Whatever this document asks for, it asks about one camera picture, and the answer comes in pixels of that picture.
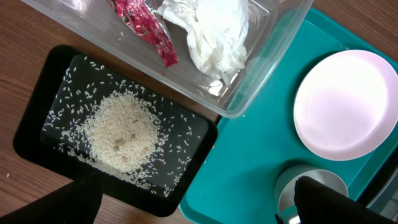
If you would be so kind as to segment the white rice pile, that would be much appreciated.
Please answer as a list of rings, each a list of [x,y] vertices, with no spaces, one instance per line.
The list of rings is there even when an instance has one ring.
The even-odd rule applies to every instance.
[[[201,116],[84,55],[73,57],[40,140],[162,198],[172,195],[208,131]]]

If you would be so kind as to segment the red foil wrapper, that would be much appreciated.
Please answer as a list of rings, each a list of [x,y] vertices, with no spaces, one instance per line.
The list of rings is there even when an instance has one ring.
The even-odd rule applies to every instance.
[[[169,67],[178,63],[177,53],[155,1],[107,0],[111,9],[133,33],[150,44]]]

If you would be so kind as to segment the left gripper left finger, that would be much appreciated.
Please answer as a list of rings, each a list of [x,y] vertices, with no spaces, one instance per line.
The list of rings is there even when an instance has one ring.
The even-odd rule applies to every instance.
[[[93,223],[103,197],[100,179],[91,175],[1,217],[1,223]]]

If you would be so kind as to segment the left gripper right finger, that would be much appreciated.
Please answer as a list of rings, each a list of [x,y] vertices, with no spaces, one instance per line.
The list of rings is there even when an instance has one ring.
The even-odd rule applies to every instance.
[[[294,191],[302,224],[396,224],[311,177],[299,178]]]

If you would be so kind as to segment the grey bowl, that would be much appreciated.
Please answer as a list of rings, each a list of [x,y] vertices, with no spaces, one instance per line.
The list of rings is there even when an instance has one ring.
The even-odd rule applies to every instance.
[[[308,176],[326,185],[338,193],[348,197],[348,188],[344,181],[335,173],[308,165],[297,165],[283,171],[274,186],[274,197],[278,215],[284,223],[300,224],[297,207],[294,202],[294,187],[301,176]]]

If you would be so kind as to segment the white paper napkin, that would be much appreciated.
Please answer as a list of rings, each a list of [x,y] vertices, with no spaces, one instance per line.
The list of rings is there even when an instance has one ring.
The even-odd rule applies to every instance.
[[[186,30],[192,61],[205,75],[229,86],[245,68],[248,0],[164,0],[157,13]]]

